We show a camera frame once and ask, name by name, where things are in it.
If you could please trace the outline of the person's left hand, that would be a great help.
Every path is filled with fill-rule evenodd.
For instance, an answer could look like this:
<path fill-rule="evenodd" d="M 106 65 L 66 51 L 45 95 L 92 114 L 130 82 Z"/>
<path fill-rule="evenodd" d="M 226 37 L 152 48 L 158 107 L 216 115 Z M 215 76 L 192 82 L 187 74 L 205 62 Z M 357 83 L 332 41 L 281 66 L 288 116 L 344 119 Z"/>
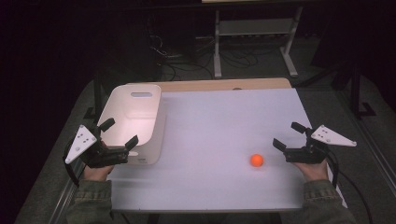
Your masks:
<path fill-rule="evenodd" d="M 105 166 L 101 168 L 90 168 L 84 169 L 83 178 L 91 181 L 106 181 L 108 175 L 113 171 L 114 166 Z"/>

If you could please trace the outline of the person's right hand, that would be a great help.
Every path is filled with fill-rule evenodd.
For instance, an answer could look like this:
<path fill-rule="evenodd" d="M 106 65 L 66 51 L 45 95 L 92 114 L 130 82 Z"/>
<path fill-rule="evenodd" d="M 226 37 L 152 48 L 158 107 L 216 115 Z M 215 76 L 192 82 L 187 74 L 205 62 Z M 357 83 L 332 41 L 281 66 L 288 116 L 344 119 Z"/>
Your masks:
<path fill-rule="evenodd" d="M 326 161 L 315 164 L 294 162 L 293 165 L 295 165 L 300 170 L 307 182 L 329 179 Z"/>

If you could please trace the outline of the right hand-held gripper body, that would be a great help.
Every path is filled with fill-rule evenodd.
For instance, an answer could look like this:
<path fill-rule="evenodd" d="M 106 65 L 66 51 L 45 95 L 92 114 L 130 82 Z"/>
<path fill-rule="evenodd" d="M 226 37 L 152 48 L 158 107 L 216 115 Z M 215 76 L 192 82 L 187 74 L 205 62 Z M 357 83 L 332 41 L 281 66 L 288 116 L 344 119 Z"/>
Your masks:
<path fill-rule="evenodd" d="M 315 130 L 305 127 L 305 145 L 300 148 L 287 148 L 284 151 L 286 162 L 321 163 L 329 155 L 329 146 L 355 147 L 350 140 L 330 128 L 320 125 Z"/>

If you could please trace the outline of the white plastic bin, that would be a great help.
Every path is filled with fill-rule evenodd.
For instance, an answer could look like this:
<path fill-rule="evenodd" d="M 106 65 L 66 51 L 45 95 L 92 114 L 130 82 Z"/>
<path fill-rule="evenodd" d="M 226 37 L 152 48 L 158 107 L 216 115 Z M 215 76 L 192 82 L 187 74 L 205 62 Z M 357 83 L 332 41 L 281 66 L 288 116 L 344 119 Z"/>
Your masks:
<path fill-rule="evenodd" d="M 135 135 L 138 144 L 130 150 L 129 165 L 151 165 L 161 155 L 166 106 L 162 89 L 155 84 L 127 84 L 116 87 L 110 94 L 99 123 L 114 119 L 115 124 L 101 133 L 110 149 L 125 147 Z"/>

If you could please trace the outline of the white metal stand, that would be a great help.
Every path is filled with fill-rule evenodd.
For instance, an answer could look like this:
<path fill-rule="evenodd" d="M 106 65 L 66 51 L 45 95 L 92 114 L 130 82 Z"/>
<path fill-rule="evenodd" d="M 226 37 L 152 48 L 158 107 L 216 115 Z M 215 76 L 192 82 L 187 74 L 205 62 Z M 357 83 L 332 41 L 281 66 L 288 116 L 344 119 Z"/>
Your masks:
<path fill-rule="evenodd" d="M 292 18 L 286 19 L 263 19 L 263 20 L 239 20 L 222 21 L 219 11 L 215 18 L 215 49 L 214 49 L 214 77 L 221 78 L 221 64 L 219 55 L 219 38 L 232 35 L 288 35 L 288 41 L 279 48 L 284 63 L 291 77 L 297 77 L 298 72 L 290 57 L 298 24 L 303 12 L 303 7 L 297 7 Z"/>

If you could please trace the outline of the aluminium rail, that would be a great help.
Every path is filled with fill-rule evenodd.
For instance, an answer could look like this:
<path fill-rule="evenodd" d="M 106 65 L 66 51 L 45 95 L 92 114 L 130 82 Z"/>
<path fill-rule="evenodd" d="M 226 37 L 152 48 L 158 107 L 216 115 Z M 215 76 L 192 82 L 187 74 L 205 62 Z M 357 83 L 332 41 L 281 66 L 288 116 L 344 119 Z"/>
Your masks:
<path fill-rule="evenodd" d="M 357 125 L 361 135 L 364 138 L 364 141 L 368 145 L 368 148 L 371 150 L 375 158 L 375 162 L 378 166 L 378 169 L 380 170 L 380 173 L 387 182 L 392 195 L 396 198 L 396 173 L 389 165 L 387 158 L 381 151 L 380 145 L 376 142 L 374 136 L 371 134 L 371 131 L 365 126 L 363 121 L 358 120 Z"/>
<path fill-rule="evenodd" d="M 66 222 L 67 208 L 73 200 L 77 186 L 70 177 L 61 190 L 61 195 L 58 202 L 55 204 L 54 210 L 51 214 L 48 224 L 64 224 Z"/>

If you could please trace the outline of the white board table cover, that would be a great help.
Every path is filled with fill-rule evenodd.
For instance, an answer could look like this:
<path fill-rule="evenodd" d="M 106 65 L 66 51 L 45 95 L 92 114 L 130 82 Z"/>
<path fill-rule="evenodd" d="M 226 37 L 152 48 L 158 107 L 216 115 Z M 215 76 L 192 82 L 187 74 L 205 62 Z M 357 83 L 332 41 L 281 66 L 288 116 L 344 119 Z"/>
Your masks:
<path fill-rule="evenodd" d="M 286 211 L 301 207 L 304 178 L 273 147 L 304 146 L 309 125 L 294 89 L 168 92 L 163 147 L 152 165 L 110 174 L 118 211 Z M 250 164 L 260 154 L 261 167 Z"/>

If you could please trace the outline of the orange ball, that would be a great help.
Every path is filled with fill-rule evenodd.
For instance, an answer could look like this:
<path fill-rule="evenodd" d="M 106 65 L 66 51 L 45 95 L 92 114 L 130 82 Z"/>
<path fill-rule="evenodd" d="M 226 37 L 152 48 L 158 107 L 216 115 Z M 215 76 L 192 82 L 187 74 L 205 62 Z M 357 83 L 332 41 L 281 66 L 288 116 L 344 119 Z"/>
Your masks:
<path fill-rule="evenodd" d="M 250 157 L 250 164 L 254 167 L 261 167 L 264 164 L 264 158 L 260 154 L 253 154 Z"/>

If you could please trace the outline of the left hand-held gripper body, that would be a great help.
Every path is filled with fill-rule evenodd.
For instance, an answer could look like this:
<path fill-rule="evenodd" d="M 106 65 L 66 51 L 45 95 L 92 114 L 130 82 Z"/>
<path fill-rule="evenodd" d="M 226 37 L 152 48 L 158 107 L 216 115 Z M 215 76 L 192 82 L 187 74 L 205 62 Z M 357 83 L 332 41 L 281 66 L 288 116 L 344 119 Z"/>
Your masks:
<path fill-rule="evenodd" d="M 128 161 L 129 151 L 122 147 L 110 149 L 102 140 L 98 126 L 91 131 L 80 125 L 71 146 L 66 150 L 65 164 L 71 164 L 76 159 L 82 161 L 90 168 L 122 164 Z"/>

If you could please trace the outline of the black stand leg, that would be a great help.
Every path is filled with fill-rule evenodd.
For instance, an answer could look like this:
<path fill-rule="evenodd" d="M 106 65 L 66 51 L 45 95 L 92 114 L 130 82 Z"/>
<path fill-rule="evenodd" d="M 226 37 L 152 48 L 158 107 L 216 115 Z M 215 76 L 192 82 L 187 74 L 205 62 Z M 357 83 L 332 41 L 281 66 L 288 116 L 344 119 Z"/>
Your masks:
<path fill-rule="evenodd" d="M 360 101 L 361 95 L 361 73 L 356 63 L 351 65 L 351 84 L 350 84 L 350 109 L 357 119 L 362 117 L 375 116 L 374 110 L 368 103 Z"/>
<path fill-rule="evenodd" d="M 84 119 L 92 119 L 97 122 L 103 110 L 101 75 L 97 72 L 93 79 L 93 106 L 89 107 L 84 115 Z"/>

